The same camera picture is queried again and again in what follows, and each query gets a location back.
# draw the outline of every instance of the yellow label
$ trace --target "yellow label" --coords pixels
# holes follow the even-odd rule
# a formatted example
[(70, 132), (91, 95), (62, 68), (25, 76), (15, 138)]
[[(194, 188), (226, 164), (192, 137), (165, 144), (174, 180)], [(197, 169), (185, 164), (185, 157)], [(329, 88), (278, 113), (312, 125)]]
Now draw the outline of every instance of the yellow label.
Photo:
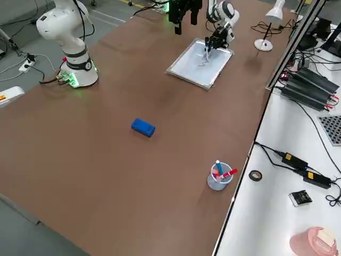
[(313, 180), (314, 179), (314, 173), (308, 172), (308, 178)]

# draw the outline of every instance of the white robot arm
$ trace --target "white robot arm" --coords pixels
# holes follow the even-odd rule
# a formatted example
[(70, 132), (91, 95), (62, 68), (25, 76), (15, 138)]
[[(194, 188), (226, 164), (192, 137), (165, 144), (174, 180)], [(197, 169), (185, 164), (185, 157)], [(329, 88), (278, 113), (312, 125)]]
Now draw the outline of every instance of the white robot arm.
[(83, 40), (74, 36), (74, 30), (82, 24), (80, 14), (88, 19), (89, 13), (76, 0), (54, 0), (54, 4), (54, 9), (37, 20), (37, 29), (45, 39), (58, 41), (66, 56), (58, 78), (72, 87), (92, 85), (98, 80), (96, 68)]
[(208, 0), (206, 18), (211, 23), (218, 22), (216, 30), (210, 37), (205, 37), (206, 58), (212, 49), (219, 47), (228, 48), (234, 39), (232, 28), (239, 20), (239, 12), (233, 8), (233, 5), (224, 0), (216, 3), (216, 0)]

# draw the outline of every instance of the white lamp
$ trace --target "white lamp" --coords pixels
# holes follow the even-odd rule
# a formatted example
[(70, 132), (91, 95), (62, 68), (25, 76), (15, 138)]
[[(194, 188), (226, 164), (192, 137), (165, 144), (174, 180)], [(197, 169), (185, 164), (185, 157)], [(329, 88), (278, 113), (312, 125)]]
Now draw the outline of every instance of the white lamp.
[(263, 52), (268, 52), (272, 50), (273, 48), (272, 43), (269, 40), (267, 40), (266, 37), (270, 31), (271, 24), (280, 23), (282, 21), (283, 19), (282, 8), (285, 2), (286, 2), (285, 0), (277, 0), (274, 7), (271, 10), (269, 10), (267, 14), (265, 15), (266, 19), (268, 20), (270, 24), (267, 28), (264, 38), (257, 39), (254, 43), (255, 47), (258, 50), (263, 51)]

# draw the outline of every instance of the clear cup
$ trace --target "clear cup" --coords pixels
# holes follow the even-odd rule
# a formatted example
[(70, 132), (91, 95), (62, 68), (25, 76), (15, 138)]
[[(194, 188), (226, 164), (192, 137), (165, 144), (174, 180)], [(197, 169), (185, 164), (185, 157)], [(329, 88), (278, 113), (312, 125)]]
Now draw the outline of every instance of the clear cup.
[[(232, 168), (225, 163), (220, 162), (221, 166), (222, 166), (222, 171), (223, 173), (227, 173), (229, 171), (232, 171)], [(216, 167), (216, 165), (212, 165), (211, 171), (209, 172), (209, 175), (207, 177), (207, 184), (208, 186), (213, 189), (213, 190), (223, 190), (227, 184), (229, 184), (231, 182), (231, 180), (233, 179), (233, 175), (227, 176), (226, 178), (222, 179), (221, 181), (217, 181), (216, 178), (213, 176), (213, 169), (214, 167)]]

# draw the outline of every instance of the electrical outlet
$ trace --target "electrical outlet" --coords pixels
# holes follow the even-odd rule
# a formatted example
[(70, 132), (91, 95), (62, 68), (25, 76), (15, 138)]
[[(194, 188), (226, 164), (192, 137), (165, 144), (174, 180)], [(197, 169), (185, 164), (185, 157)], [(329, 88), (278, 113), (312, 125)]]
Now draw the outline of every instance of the electrical outlet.
[(19, 68), (19, 71), (20, 72), (24, 72), (26, 73), (36, 62), (35, 61), (29, 61), (29, 60), (26, 60), (23, 65)]

